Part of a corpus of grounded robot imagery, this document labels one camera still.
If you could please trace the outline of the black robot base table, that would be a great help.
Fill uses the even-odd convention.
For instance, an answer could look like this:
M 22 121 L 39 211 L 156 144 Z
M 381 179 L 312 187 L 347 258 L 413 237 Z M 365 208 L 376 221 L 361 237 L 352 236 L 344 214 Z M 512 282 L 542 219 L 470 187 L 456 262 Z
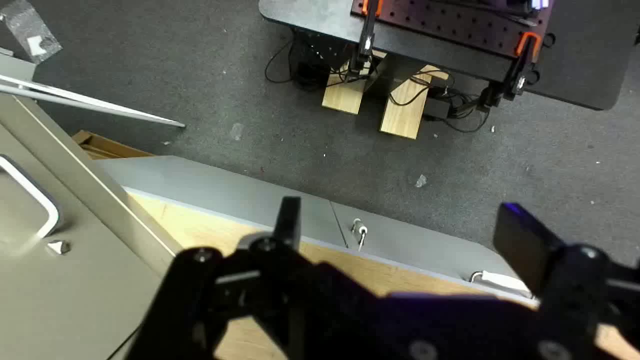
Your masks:
M 502 82 L 527 32 L 538 38 L 527 92 L 611 110 L 639 49 L 640 0 L 547 0 L 536 17 L 458 0 L 381 0 L 375 48 Z

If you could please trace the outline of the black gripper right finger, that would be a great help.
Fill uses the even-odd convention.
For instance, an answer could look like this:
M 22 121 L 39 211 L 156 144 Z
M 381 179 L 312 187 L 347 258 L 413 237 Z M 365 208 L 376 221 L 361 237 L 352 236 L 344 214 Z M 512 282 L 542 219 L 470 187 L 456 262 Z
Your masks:
M 565 242 L 519 201 L 502 201 L 494 226 L 494 248 L 527 284 L 541 296 Z

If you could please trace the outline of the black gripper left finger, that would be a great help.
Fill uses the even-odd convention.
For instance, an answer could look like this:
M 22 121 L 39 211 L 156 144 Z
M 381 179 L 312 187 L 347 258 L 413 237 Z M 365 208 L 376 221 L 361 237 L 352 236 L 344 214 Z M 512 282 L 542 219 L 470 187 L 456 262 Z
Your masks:
M 272 231 L 275 240 L 291 248 L 300 245 L 300 229 L 303 229 L 300 208 L 303 208 L 303 199 L 299 195 L 283 198 L 283 204 L 277 215 L 277 226 Z

